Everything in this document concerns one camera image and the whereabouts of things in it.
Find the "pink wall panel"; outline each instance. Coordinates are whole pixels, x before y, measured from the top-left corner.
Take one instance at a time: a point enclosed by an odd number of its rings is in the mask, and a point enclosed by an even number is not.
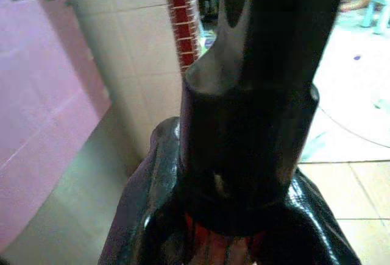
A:
[[[66,0],[0,0],[0,251],[110,106]]]

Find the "tiled floor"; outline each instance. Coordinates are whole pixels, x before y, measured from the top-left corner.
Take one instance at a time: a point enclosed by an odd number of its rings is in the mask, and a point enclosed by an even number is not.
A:
[[[300,164],[364,265],[390,264],[390,161]]]
[[[313,81],[319,108],[301,161],[390,158],[390,28],[383,35],[362,28],[365,13],[340,13],[335,21]]]

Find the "wall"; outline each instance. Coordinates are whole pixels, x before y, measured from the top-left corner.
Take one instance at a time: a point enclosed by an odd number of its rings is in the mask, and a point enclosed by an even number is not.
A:
[[[0,0],[0,251],[35,215],[110,106],[65,2]]]
[[[197,0],[168,0],[180,70],[185,72],[199,58],[200,16]]]
[[[166,0],[72,0],[138,154],[180,109],[181,78]]]
[[[97,264],[126,167],[137,164],[117,117],[109,109],[38,213],[2,252],[11,264]]]

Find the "white tiled wall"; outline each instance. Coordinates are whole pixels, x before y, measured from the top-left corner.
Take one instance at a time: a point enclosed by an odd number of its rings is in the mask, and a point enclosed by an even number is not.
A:
[[[71,0],[140,156],[153,128],[177,116],[181,80],[166,0]]]

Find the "stool leg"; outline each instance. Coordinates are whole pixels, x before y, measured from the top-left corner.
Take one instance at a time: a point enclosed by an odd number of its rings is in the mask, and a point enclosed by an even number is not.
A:
[[[364,16],[364,19],[363,19],[363,22],[361,23],[361,26],[363,26],[363,27],[371,26],[371,21],[372,21],[373,15],[374,15],[374,10],[375,10],[375,3],[371,1],[370,4],[368,5],[367,11],[366,11],[366,16]]]
[[[384,6],[379,16],[378,24],[375,26],[374,33],[377,35],[382,34],[390,19],[390,4]]]

